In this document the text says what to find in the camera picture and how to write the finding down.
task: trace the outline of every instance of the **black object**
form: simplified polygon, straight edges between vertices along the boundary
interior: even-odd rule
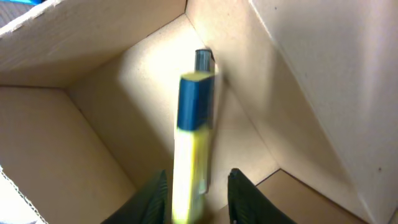
[[[165,171],[156,174],[118,211],[102,224],[161,224],[165,223],[167,181]]]
[[[195,51],[195,71],[214,72],[214,57],[210,49],[199,49]]]
[[[228,176],[228,207],[231,224],[294,224],[239,170]]]

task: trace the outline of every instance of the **highlighter cap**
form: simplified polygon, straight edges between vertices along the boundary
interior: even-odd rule
[[[214,57],[210,49],[195,51],[195,71],[214,72]]]

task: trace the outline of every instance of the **cardboard surface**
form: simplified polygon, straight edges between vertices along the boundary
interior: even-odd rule
[[[282,170],[272,174],[257,188],[297,224],[365,224],[331,200],[294,179]],[[214,217],[214,224],[228,224],[228,206]]]
[[[0,85],[66,87],[184,12],[185,0],[48,0],[0,29]]]
[[[398,204],[396,1],[253,0],[376,223]]]
[[[137,188],[156,169],[172,174],[179,78],[193,70],[195,50],[203,47],[183,15],[68,89]],[[256,183],[279,168],[234,93],[218,81],[207,195],[213,212],[226,205],[232,168],[241,168]]]
[[[100,223],[134,193],[62,90],[0,88],[0,164],[49,223]]]
[[[249,2],[190,0],[186,13],[281,168],[367,219],[340,158]]]

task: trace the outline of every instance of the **yellow highlighter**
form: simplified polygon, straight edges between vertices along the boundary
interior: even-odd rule
[[[194,223],[201,217],[207,191],[214,60],[211,50],[195,53],[195,72],[180,80],[174,136],[172,218],[178,224]]]

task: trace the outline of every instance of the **cardboard flap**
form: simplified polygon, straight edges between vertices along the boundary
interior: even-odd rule
[[[65,87],[184,8],[184,0],[46,1],[0,29],[0,85]]]

